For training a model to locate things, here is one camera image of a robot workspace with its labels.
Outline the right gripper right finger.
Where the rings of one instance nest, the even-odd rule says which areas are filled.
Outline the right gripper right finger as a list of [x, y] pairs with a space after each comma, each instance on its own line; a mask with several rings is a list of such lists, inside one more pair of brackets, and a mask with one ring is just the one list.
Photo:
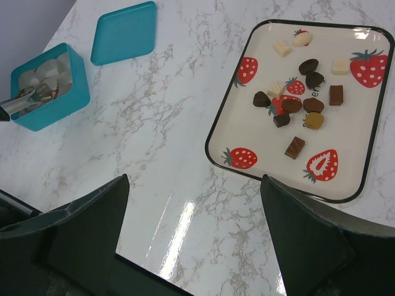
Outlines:
[[287, 295], [394, 295], [394, 228], [264, 175], [260, 195]]

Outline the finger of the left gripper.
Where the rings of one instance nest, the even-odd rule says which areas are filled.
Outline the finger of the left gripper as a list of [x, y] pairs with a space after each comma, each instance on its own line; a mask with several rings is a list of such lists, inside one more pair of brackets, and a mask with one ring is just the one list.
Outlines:
[[2, 121], [10, 121], [10, 115], [2, 107], [0, 107], [0, 122]]

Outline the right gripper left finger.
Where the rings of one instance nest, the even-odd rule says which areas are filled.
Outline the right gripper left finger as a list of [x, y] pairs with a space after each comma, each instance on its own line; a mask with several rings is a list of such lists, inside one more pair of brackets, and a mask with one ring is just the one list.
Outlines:
[[1, 228], [1, 295], [45, 295], [51, 273], [105, 295], [130, 185], [121, 175], [50, 212]]

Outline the dark small chocolate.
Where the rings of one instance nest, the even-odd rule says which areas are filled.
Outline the dark small chocolate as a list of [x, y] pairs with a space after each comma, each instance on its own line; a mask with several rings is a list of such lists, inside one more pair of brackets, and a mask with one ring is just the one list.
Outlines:
[[267, 108], [271, 105], [270, 98], [263, 91], [258, 91], [254, 94], [253, 105], [255, 107]]

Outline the dark square chocolate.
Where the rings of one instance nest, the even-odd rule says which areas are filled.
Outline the dark square chocolate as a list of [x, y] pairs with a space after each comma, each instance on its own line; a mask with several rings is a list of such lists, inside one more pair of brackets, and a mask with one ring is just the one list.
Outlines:
[[281, 128], [290, 123], [291, 119], [288, 113], [283, 113], [280, 115], [276, 115], [273, 118], [273, 122], [277, 128]]

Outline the metal serving tongs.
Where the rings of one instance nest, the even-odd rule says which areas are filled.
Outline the metal serving tongs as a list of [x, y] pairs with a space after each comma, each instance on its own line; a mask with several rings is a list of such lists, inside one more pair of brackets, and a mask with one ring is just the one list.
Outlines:
[[1, 103], [1, 108], [9, 115], [36, 104], [46, 104], [52, 100], [52, 89], [46, 83], [23, 88], [15, 97]]

